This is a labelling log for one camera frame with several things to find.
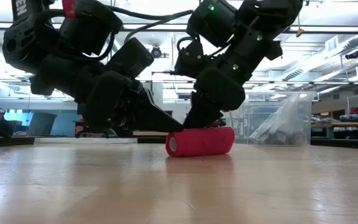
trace plastic container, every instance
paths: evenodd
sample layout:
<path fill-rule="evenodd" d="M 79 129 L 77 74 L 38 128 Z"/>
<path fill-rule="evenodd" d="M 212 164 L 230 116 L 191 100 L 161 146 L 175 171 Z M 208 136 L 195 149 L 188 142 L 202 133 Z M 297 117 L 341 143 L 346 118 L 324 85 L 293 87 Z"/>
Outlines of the plastic container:
<path fill-rule="evenodd" d="M 310 145 L 311 102 L 316 92 L 246 93 L 238 110 L 224 114 L 236 143 Z"/>

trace wall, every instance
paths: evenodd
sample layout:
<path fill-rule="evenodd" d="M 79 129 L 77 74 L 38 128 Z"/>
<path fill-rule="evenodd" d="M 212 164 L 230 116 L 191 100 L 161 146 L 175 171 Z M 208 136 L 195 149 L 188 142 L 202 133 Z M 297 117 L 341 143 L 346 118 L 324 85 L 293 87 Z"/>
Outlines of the wall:
<path fill-rule="evenodd" d="M 336 111 L 336 110 L 345 110 L 345 113 L 348 114 L 347 109 L 347 97 L 354 96 L 352 91 L 340 91 L 339 92 L 339 99 L 334 100 L 333 94 L 324 97 L 321 102 L 313 102 L 311 107 L 312 113 L 322 113 L 328 111 Z M 358 98 L 350 100 L 350 107 L 357 107 L 358 106 Z"/>

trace ceiling pipe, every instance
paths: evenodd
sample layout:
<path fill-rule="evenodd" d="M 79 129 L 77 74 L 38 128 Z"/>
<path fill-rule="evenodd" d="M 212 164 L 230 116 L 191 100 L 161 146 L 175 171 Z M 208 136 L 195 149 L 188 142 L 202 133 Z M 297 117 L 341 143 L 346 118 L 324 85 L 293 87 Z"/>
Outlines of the ceiling pipe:
<path fill-rule="evenodd" d="M 325 81 L 325 80 L 327 80 L 329 78 L 335 77 L 336 75 L 340 75 L 340 74 L 348 72 L 349 70 L 355 69 L 356 67 L 358 67 L 358 62 L 353 64 L 353 65 L 351 65 L 351 66 L 342 68 L 342 69 L 340 69 L 338 71 L 331 72 L 331 73 L 329 73 L 327 75 L 324 75 L 325 77 L 327 77 L 326 79 L 322 79 L 322 80 L 317 79 L 317 80 L 314 80 L 314 81 L 315 82 L 323 82 L 323 81 Z M 306 86 L 303 85 L 303 86 L 293 88 L 293 89 L 291 89 L 291 91 L 300 91 L 300 90 L 303 90 L 303 91 L 308 90 L 308 91 L 310 91 L 310 89 L 312 89 L 312 88 L 314 88 L 314 85 L 306 85 Z"/>
<path fill-rule="evenodd" d="M 339 47 L 330 50 L 329 52 L 321 52 L 317 55 L 312 55 L 309 58 L 303 60 L 302 62 L 297 63 L 295 66 L 284 71 L 282 80 L 288 81 L 292 78 L 297 77 L 303 73 L 309 72 L 312 69 L 318 68 L 329 61 L 328 58 L 331 58 L 335 55 L 345 55 L 351 50 L 355 49 L 358 46 L 358 35 L 350 38 L 349 40 L 342 43 Z"/>

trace black cable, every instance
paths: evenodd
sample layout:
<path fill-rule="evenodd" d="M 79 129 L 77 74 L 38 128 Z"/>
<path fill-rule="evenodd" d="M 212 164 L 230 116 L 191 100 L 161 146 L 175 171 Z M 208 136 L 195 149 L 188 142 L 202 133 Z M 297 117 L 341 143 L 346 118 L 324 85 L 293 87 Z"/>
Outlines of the black cable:
<path fill-rule="evenodd" d="M 172 17 L 172 18 L 169 18 L 169 19 L 165 19 L 165 20 L 161 20 L 161 21 L 158 21 L 158 22 L 154 22 L 154 23 L 151 23 L 151 24 L 147 24 L 146 26 L 142 26 L 142 27 L 139 27 L 137 29 L 134 29 L 132 31 L 129 32 L 129 34 L 127 35 L 127 37 L 125 38 L 125 41 L 124 41 L 124 44 L 134 35 L 136 34 L 137 32 L 140 32 L 142 30 L 146 30 L 150 27 L 154 27 L 154 26 L 157 26 L 157 25 L 161 25 L 161 24 L 164 24 L 164 23 L 167 23 L 169 21 L 171 21 L 172 19 L 178 19 L 179 17 L 182 17 L 182 16 L 187 16 L 189 14 L 193 13 L 193 10 L 187 10 L 187 11 L 183 11 L 183 12 L 179 12 L 179 13 L 176 13 L 176 14 L 173 14 L 175 15 L 175 17 Z"/>
<path fill-rule="evenodd" d="M 217 53 L 221 52 L 223 49 L 225 49 L 226 47 L 228 47 L 229 45 L 231 45 L 232 40 L 233 40 L 233 38 L 230 39 L 229 41 L 227 41 L 225 46 L 221 47 L 220 49 L 217 49 L 217 51 L 213 52 L 212 54 L 210 54 L 210 55 L 208 55 L 208 56 L 212 57 L 212 56 L 216 55 Z"/>
<path fill-rule="evenodd" d="M 139 19 L 148 19 L 148 20 L 156 20 L 156 21 L 157 20 L 161 21 L 161 20 L 166 20 L 166 19 L 172 20 L 172 19 L 176 19 L 176 18 L 183 16 L 182 14 L 189 15 L 189 14 L 193 13 L 193 10 L 186 10 L 186 11 L 177 12 L 177 13 L 174 13 L 171 15 L 153 16 L 153 15 L 147 15 L 147 14 L 138 13 L 138 12 L 131 12 L 126 9 L 121 9 L 121 8 L 118 8 L 115 6 L 107 6 L 107 7 L 110 8 L 110 10 L 112 10 L 113 12 L 122 13 L 122 14 L 125 14 L 128 16 L 139 18 Z"/>
<path fill-rule="evenodd" d="M 192 37 L 182 37 L 178 40 L 177 42 L 177 49 L 178 51 L 180 51 L 180 44 L 183 42 L 183 41 L 186 41 L 186 40 L 191 40 L 191 41 L 194 41 L 194 39 Z"/>
<path fill-rule="evenodd" d="M 34 34 L 35 34 L 35 38 L 40 42 L 40 45 L 50 54 L 57 56 L 57 57 L 61 57 L 61 58 L 66 58 L 66 59 L 71 59 L 71 60 L 103 60 L 105 59 L 111 49 L 112 49 L 112 45 L 113 45 L 113 41 L 112 38 L 110 38 L 110 42 L 108 44 L 108 47 L 106 49 L 106 51 L 97 57 L 87 57 L 85 55 L 81 55 L 81 56 L 77 56 L 77 55 L 71 55 L 71 54 L 67 54 L 59 49 L 56 48 L 56 46 L 53 46 L 50 41 L 48 40 L 48 38 L 46 37 L 46 35 L 43 34 L 43 28 L 45 23 L 47 23 L 51 18 L 54 17 L 65 17 L 66 14 L 63 10 L 61 9 L 48 9 L 45 10 L 44 12 L 41 12 L 36 18 L 35 18 L 35 22 L 34 22 Z M 91 15 L 87 15 L 87 14 L 79 14 L 76 15 L 76 17 L 79 18 L 89 18 L 91 17 Z"/>

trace wooden platform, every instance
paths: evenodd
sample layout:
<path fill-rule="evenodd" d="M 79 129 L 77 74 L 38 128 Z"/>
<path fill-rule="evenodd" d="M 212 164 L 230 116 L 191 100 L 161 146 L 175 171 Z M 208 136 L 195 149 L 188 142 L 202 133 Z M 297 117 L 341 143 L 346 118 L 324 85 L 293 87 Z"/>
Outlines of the wooden platform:
<path fill-rule="evenodd" d="M 358 224 L 358 149 L 0 147 L 0 224 Z"/>

